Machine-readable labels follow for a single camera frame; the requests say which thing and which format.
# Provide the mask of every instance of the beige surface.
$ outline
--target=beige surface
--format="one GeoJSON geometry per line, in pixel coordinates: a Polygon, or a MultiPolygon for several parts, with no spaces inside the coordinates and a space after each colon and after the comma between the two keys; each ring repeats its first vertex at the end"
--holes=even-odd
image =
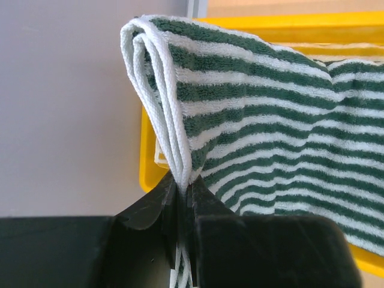
{"type": "MultiPolygon", "coordinates": [[[[208,17],[340,13],[384,10],[382,0],[209,0],[208,17]]],[[[362,272],[365,288],[384,288],[384,279],[362,272]]]]}

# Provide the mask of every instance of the gray surface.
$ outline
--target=gray surface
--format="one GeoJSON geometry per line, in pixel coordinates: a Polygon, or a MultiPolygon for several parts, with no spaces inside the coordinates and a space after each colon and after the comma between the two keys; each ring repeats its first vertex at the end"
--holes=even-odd
{"type": "Polygon", "coordinates": [[[119,31],[186,0],[0,3],[0,217],[115,214],[139,187],[140,101],[119,31]]]}

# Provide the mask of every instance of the terry cloth fabric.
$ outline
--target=terry cloth fabric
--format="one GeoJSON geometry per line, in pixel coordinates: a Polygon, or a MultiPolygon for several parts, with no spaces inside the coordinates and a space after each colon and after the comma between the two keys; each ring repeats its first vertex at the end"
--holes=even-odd
{"type": "Polygon", "coordinates": [[[238,214],[322,215],[384,256],[383,64],[166,16],[130,21],[121,49],[182,191],[201,175],[238,214]]]}

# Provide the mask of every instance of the towel fold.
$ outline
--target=towel fold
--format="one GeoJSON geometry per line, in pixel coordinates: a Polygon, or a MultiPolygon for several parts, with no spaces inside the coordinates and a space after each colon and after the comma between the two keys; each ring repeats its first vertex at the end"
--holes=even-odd
{"type": "Polygon", "coordinates": [[[383,64],[166,16],[130,21],[121,49],[182,191],[202,175],[238,214],[322,215],[384,256],[383,64]]]}

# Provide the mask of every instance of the cloth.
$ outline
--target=cloth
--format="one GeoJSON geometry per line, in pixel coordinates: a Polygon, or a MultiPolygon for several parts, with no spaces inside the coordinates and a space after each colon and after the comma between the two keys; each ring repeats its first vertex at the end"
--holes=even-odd
{"type": "Polygon", "coordinates": [[[166,16],[130,21],[121,49],[181,191],[201,175],[240,215],[322,215],[384,256],[383,64],[166,16]]]}

